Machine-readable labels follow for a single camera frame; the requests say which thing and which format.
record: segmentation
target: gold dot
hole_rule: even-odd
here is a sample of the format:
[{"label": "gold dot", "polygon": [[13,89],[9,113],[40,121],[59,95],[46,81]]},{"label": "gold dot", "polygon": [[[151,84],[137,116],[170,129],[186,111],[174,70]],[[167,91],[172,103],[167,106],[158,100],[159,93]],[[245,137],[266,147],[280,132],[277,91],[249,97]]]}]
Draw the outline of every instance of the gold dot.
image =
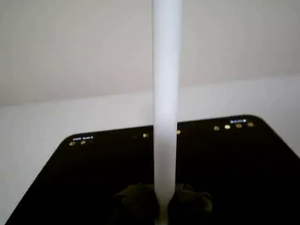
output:
[{"label": "gold dot", "polygon": [[251,127],[254,127],[254,124],[253,124],[252,122],[249,122],[247,125],[248,125],[248,127],[250,127],[250,128],[251,128]]}]

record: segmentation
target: black surface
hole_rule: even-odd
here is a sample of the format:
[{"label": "black surface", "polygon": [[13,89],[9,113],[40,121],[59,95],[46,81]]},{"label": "black surface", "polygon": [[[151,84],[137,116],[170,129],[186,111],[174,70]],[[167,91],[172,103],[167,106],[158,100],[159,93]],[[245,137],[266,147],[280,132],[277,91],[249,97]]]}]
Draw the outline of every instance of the black surface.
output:
[{"label": "black surface", "polygon": [[[254,123],[242,128],[232,119]],[[214,131],[214,126],[221,130]],[[111,197],[128,185],[153,184],[152,127],[65,139],[7,222],[105,224]],[[179,123],[176,182],[210,193],[210,223],[299,223],[300,160],[261,119],[235,116]],[[73,138],[93,136],[84,145]]]}]

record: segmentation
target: white wall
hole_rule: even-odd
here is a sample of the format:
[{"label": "white wall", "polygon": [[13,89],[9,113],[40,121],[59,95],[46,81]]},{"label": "white wall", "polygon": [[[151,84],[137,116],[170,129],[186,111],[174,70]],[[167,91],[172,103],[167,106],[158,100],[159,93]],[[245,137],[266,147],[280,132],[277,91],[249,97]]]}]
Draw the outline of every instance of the white wall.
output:
[{"label": "white wall", "polygon": [[[181,82],[300,73],[299,0],[183,0]],[[0,0],[0,105],[152,90],[151,0]]]},{"label": "white wall", "polygon": [[[179,119],[259,115],[300,154],[299,87],[282,77],[183,89]],[[151,123],[150,92],[0,108],[0,225],[66,136]]]}]

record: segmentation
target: white cylindrical pole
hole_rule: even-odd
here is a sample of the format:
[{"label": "white cylindrical pole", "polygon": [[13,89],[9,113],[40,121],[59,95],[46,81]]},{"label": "white cylindrical pole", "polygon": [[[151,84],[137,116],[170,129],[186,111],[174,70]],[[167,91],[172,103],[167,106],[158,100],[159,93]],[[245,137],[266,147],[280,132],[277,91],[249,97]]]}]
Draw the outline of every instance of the white cylindrical pole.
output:
[{"label": "white cylindrical pole", "polygon": [[153,0],[154,185],[158,223],[175,191],[181,0]]}]

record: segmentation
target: white ceiling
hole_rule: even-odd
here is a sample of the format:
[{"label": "white ceiling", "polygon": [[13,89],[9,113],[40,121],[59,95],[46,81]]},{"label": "white ceiling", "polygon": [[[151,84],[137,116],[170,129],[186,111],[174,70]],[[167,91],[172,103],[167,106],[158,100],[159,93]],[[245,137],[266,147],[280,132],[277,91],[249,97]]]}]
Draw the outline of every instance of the white ceiling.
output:
[{"label": "white ceiling", "polygon": [[[183,0],[181,85],[300,73],[299,0]],[[151,0],[0,0],[0,105],[152,89]]]}]

